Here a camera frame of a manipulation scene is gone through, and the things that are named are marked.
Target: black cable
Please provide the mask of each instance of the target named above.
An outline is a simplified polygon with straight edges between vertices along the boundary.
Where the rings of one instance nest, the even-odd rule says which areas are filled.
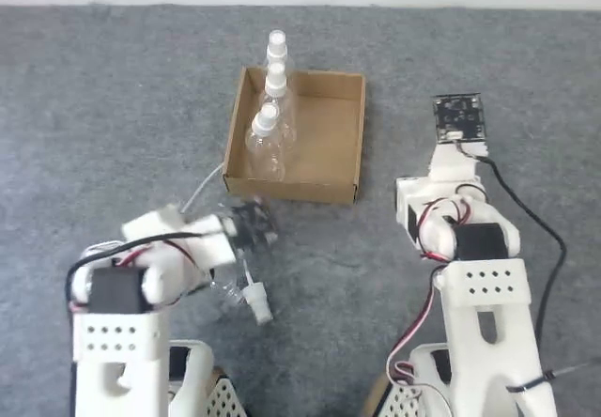
[[[601,364],[601,357],[597,356],[595,358],[591,358],[586,363],[579,363],[576,365],[571,365],[569,367],[559,368],[559,369],[554,369],[554,370],[546,370],[545,372],[543,372],[543,375],[541,375],[538,378],[533,379],[532,381],[528,381],[520,386],[507,386],[506,389],[507,389],[507,392],[509,392],[510,394],[521,394],[522,392],[526,392],[529,389],[532,389],[540,384],[543,384],[544,382],[551,382],[553,379],[555,379],[557,377],[561,377],[568,373],[576,372],[585,367],[593,367],[593,366],[600,365],[600,364]]]
[[[502,186],[502,188],[507,192],[507,194],[509,194],[509,196],[514,200],[514,202],[522,210],[524,210],[528,214],[528,216],[534,220],[535,223],[537,223],[539,226],[541,226],[552,238],[554,238],[560,247],[560,256],[557,259],[555,267],[553,268],[553,270],[551,270],[551,273],[549,274],[549,276],[547,278],[547,282],[545,283],[543,297],[541,298],[541,302],[538,305],[538,313],[536,315],[536,323],[534,325],[534,337],[536,338],[536,345],[538,346],[538,349],[540,350],[541,344],[542,344],[542,339],[543,339],[543,324],[545,323],[545,316],[547,314],[548,299],[551,295],[551,289],[553,288],[553,286],[555,284],[557,275],[559,274],[560,270],[562,269],[563,264],[565,262],[565,257],[567,256],[567,246],[565,245],[565,241],[563,241],[562,237],[551,226],[549,226],[547,223],[545,223],[543,221],[543,219],[541,219],[541,217],[536,215],[528,206],[526,206],[522,202],[521,199],[519,199],[519,197],[516,195],[516,192],[514,192],[513,189],[509,185],[507,185],[507,182],[505,182],[505,179],[503,179],[503,177],[501,176],[499,167],[497,167],[497,164],[494,163],[494,161],[492,161],[488,157],[474,156],[472,154],[467,153],[466,151],[464,151],[464,149],[460,143],[455,143],[455,146],[457,147],[459,152],[461,152],[463,155],[470,157],[472,159],[475,159],[477,161],[480,161],[482,163],[486,163],[488,166],[490,166],[490,168],[492,168],[493,174],[495,175],[495,178],[497,179],[499,184]]]
[[[477,185],[474,184],[469,184],[469,183],[465,183],[465,184],[459,184],[455,187],[455,193],[459,193],[459,191],[461,189],[463,189],[464,187],[469,187],[472,189],[476,189],[478,192],[480,192],[481,194],[483,194],[485,196],[485,202],[489,202],[488,200],[488,193],[485,192],[485,189],[482,189],[480,187],[478,187]]]

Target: wire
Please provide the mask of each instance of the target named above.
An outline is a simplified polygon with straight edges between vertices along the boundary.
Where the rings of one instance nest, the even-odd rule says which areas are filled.
[[[526,392],[540,384],[543,384],[545,382],[551,382],[553,379],[555,379],[557,377],[576,372],[577,370],[580,370],[581,368],[592,367],[592,366],[596,366],[596,365],[600,365],[600,364],[601,364],[601,357],[595,357],[595,358],[590,359],[586,363],[579,363],[576,365],[571,365],[569,367],[555,369],[555,370],[547,370],[547,371],[543,372],[543,375],[541,375],[538,378],[533,379],[532,381],[528,381],[525,384],[522,384],[520,386],[507,386],[506,389],[510,394],[521,394],[522,392]]]
[[[490,168],[492,168],[493,174],[495,175],[495,178],[502,186],[502,188],[507,192],[507,194],[509,194],[509,196],[514,200],[514,202],[522,210],[524,210],[528,214],[528,216],[534,220],[535,223],[542,227],[555,241],[557,241],[557,244],[560,247],[560,256],[557,259],[557,262],[555,263],[555,267],[553,267],[553,270],[551,270],[551,273],[547,278],[547,282],[545,283],[545,289],[543,290],[541,302],[538,305],[538,313],[536,315],[536,323],[534,325],[534,337],[536,339],[536,345],[540,350],[543,339],[543,325],[545,323],[545,316],[547,315],[548,299],[551,295],[551,289],[553,288],[555,281],[557,280],[557,276],[560,270],[562,269],[563,264],[565,263],[565,258],[567,256],[567,246],[565,245],[565,241],[563,241],[562,237],[551,226],[545,223],[543,219],[541,219],[541,217],[536,215],[528,206],[526,206],[522,202],[521,199],[519,199],[519,197],[516,195],[516,192],[514,192],[513,189],[509,185],[507,185],[505,179],[503,179],[501,172],[499,171],[499,167],[496,163],[494,163],[488,157],[474,156],[473,154],[469,154],[463,149],[461,144],[458,142],[455,142],[455,146],[457,147],[459,152],[461,152],[464,156],[474,159],[476,161],[480,161],[482,163],[486,163],[488,166],[490,166]]]
[[[200,193],[205,189],[205,187],[207,187],[207,184],[215,177],[215,175],[217,175],[217,173],[219,173],[219,170],[221,170],[222,168],[223,168],[223,162],[221,162],[219,165],[217,165],[215,167],[215,169],[213,171],[211,171],[206,178],[203,179],[203,181],[196,188],[196,190],[194,191],[194,193],[192,194],[190,199],[188,201],[186,201],[186,204],[184,204],[181,207],[181,209],[179,210],[179,213],[185,214],[188,212],[188,210],[190,210],[190,207],[192,206],[192,204],[194,204],[194,201],[196,201],[198,196],[200,196]]]
[[[128,255],[126,255],[125,257],[123,257],[123,259],[121,259],[119,261],[118,264],[116,264],[118,267],[127,267],[128,265],[130,265],[130,263],[132,263],[139,255],[141,255],[142,253],[148,251],[150,249],[149,246],[145,246],[143,248],[140,248],[139,250],[135,250],[132,251],[131,253],[129,253]]]
[[[166,240],[172,240],[172,239],[192,239],[192,238],[197,238],[197,237],[202,238],[202,237],[210,236],[213,234],[218,234],[218,232],[207,232],[207,233],[172,232],[172,233],[167,233],[167,234],[157,234],[155,236],[144,237],[142,239],[123,243],[122,245],[117,246],[112,250],[102,251],[100,253],[95,253],[93,255],[88,255],[86,257],[82,257],[81,259],[79,259],[77,262],[75,262],[73,265],[71,265],[69,267],[69,270],[67,271],[67,276],[65,278],[65,290],[64,290],[65,303],[68,306],[68,310],[69,310],[69,303],[71,302],[71,281],[73,279],[73,275],[75,274],[75,271],[77,271],[83,265],[89,264],[90,262],[94,262],[96,260],[101,260],[101,259],[105,259],[107,257],[112,257],[114,255],[118,255],[120,253],[124,253],[126,251],[129,251],[132,248],[136,248],[141,245],[146,245],[146,244],[152,243],[154,241],[166,241]]]
[[[465,187],[469,187],[471,189],[476,189],[478,192],[480,192],[485,197],[485,202],[486,203],[489,202],[488,193],[486,193],[485,189],[478,187],[477,185],[474,185],[474,184],[469,184],[469,183],[459,184],[455,187],[455,193],[459,194],[459,191]]]
[[[446,267],[445,265],[439,265],[430,273],[430,286],[428,288],[428,293],[425,298],[424,305],[420,310],[418,316],[413,320],[413,322],[408,326],[408,328],[403,332],[403,334],[399,337],[398,341],[394,344],[393,349],[388,355],[388,359],[386,360],[386,375],[388,376],[388,380],[390,383],[395,384],[395,380],[391,376],[391,364],[393,363],[394,356],[396,356],[401,349],[407,344],[409,340],[415,335],[415,333],[422,327],[425,322],[425,319],[428,317],[430,313],[430,309],[432,309],[432,302],[434,301],[434,278],[436,274],[443,270]]]
[[[422,249],[422,257],[425,257],[427,259],[436,260],[438,262],[449,262],[449,259],[447,259],[443,255],[438,255],[436,253],[426,251],[424,244],[422,243],[422,225],[424,224],[424,221],[428,217],[430,212],[433,209],[435,209],[435,205],[442,201],[446,201],[446,200],[450,201],[455,206],[455,210],[457,211],[457,220],[458,221],[461,220],[461,211],[459,210],[459,206],[457,205],[457,203],[450,198],[440,197],[440,198],[436,198],[435,200],[430,201],[429,203],[426,204],[425,209],[422,212],[422,215],[420,216],[420,219],[418,220],[418,222],[416,224],[417,241],[420,244],[420,248]]]

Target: red and white wire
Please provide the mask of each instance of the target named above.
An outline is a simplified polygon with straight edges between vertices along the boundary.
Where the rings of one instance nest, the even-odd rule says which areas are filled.
[[[436,260],[438,262],[450,262],[451,259],[446,258],[444,255],[440,255],[438,253],[434,253],[431,251],[426,251],[424,244],[422,243],[422,226],[424,225],[425,219],[430,215],[432,210],[435,209],[435,205],[438,203],[441,203],[443,201],[450,201],[451,204],[453,204],[453,206],[455,206],[455,210],[457,211],[457,217],[456,217],[457,221],[459,222],[462,220],[461,211],[459,210],[459,206],[453,199],[447,198],[447,197],[436,198],[435,200],[427,203],[424,211],[422,212],[422,215],[420,216],[420,219],[417,222],[417,240],[420,243],[420,247],[422,248],[422,257],[425,257],[426,259]]]
[[[388,376],[388,380],[391,383],[396,383],[396,381],[393,379],[393,377],[391,375],[391,367],[392,367],[393,359],[400,352],[400,350],[403,349],[403,347],[408,343],[408,341],[411,340],[411,338],[422,327],[425,320],[427,319],[427,317],[430,313],[430,310],[432,309],[432,303],[434,302],[434,293],[435,293],[434,278],[435,278],[436,274],[439,271],[441,271],[442,269],[444,269],[445,267],[446,267],[446,265],[441,265],[441,266],[433,269],[432,272],[430,273],[428,293],[425,297],[425,302],[424,302],[424,305],[422,306],[422,309],[420,310],[420,313],[415,318],[415,320],[413,320],[413,322],[408,326],[408,328],[405,330],[405,332],[403,332],[403,334],[398,339],[396,344],[394,344],[394,347],[391,350],[390,354],[388,355],[388,359],[386,360],[386,375]]]

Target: circuit board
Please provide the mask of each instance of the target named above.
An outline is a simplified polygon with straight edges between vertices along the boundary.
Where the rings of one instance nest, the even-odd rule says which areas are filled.
[[[479,93],[433,98],[439,144],[486,139],[485,113]]]

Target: perforated base plate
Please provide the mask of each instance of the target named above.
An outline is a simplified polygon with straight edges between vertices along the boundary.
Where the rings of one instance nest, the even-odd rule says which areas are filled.
[[[425,417],[420,408],[420,391],[409,386],[394,385],[382,405],[378,417]]]
[[[236,390],[228,378],[220,378],[208,396],[207,416],[209,417],[247,417],[238,400]]]

